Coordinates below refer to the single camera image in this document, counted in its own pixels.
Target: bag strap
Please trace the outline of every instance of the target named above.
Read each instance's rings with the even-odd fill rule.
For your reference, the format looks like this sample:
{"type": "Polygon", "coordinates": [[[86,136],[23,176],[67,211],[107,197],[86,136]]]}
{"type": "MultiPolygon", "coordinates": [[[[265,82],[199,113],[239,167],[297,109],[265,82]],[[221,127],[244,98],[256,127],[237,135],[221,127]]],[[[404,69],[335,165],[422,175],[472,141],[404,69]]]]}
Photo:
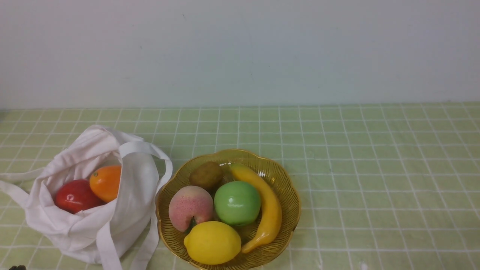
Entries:
{"type": "MultiPolygon", "coordinates": [[[[158,182],[158,192],[165,185],[173,173],[173,164],[170,158],[157,146],[144,141],[131,141],[119,147],[120,156],[123,158],[131,153],[146,153],[156,156],[165,161],[165,174],[158,182]]],[[[150,230],[140,246],[137,255],[133,258],[130,270],[145,270],[158,246],[157,218],[155,214],[155,202],[151,206],[150,230]]],[[[110,233],[110,222],[107,222],[97,233],[96,245],[100,253],[100,259],[104,270],[121,270],[120,258],[115,249],[115,244],[110,233]]]]}
{"type": "Polygon", "coordinates": [[[28,193],[14,183],[35,179],[42,173],[43,169],[39,168],[22,173],[0,173],[0,179],[3,180],[0,180],[0,190],[9,195],[20,207],[24,208],[28,200],[28,193]]]}

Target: lemon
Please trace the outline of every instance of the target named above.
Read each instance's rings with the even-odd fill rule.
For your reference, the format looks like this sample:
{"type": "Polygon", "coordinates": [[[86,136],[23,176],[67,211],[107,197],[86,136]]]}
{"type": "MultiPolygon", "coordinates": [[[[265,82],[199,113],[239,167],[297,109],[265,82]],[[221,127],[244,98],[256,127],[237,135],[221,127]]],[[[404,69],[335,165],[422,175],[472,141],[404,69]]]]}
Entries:
{"type": "Polygon", "coordinates": [[[219,221],[196,225],[183,243],[192,259],[211,265],[228,262],[241,250],[241,239],[237,231],[219,221]]]}

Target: fruit bowl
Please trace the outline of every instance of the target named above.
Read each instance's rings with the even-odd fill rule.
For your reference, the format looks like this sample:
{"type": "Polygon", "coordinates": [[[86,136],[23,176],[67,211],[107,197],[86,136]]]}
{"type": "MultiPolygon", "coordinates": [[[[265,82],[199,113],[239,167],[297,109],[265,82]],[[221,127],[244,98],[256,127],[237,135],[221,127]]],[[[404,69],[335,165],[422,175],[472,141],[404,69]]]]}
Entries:
{"type": "MultiPolygon", "coordinates": [[[[273,160],[259,157],[241,149],[222,150],[215,154],[198,156],[189,160],[177,171],[173,178],[163,186],[156,199],[158,233],[165,243],[165,246],[179,258],[201,270],[248,270],[272,261],[287,248],[293,231],[299,222],[300,213],[300,197],[293,187],[292,181],[285,169],[273,160]],[[181,188],[188,186],[190,184],[190,173],[207,161],[214,161],[220,164],[224,171],[223,183],[233,181],[229,164],[241,163],[250,167],[250,169],[255,171],[272,187],[280,200],[282,208],[281,229],[273,242],[257,247],[250,253],[240,253],[231,261],[219,265],[206,265],[191,259],[183,244],[183,239],[187,234],[176,230],[168,217],[168,206],[175,193],[181,188]]],[[[234,227],[241,237],[242,244],[254,237],[260,219],[261,214],[251,225],[234,227]]]]}

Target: green checkered tablecloth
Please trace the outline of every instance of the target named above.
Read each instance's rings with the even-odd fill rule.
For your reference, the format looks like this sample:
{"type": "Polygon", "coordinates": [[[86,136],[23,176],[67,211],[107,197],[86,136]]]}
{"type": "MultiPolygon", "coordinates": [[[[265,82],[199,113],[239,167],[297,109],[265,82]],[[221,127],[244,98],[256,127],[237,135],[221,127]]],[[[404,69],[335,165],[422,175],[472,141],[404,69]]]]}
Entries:
{"type": "MultiPolygon", "coordinates": [[[[0,111],[0,172],[45,166],[95,123],[158,145],[175,169],[226,148],[280,162],[302,216],[260,269],[480,269],[480,102],[0,111]]],[[[63,256],[0,193],[0,269],[20,264],[101,269],[63,256]]],[[[160,243],[149,269],[194,268],[160,243]]]]}

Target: kiwi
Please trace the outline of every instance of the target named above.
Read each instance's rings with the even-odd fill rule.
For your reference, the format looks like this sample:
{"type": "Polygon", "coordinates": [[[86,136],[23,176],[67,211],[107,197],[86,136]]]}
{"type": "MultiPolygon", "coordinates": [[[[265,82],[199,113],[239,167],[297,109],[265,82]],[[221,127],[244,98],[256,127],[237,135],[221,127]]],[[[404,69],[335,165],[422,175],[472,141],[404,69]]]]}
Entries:
{"type": "Polygon", "coordinates": [[[213,161],[205,162],[190,174],[190,184],[199,186],[206,191],[217,187],[223,179],[223,170],[220,165],[213,161]]]}

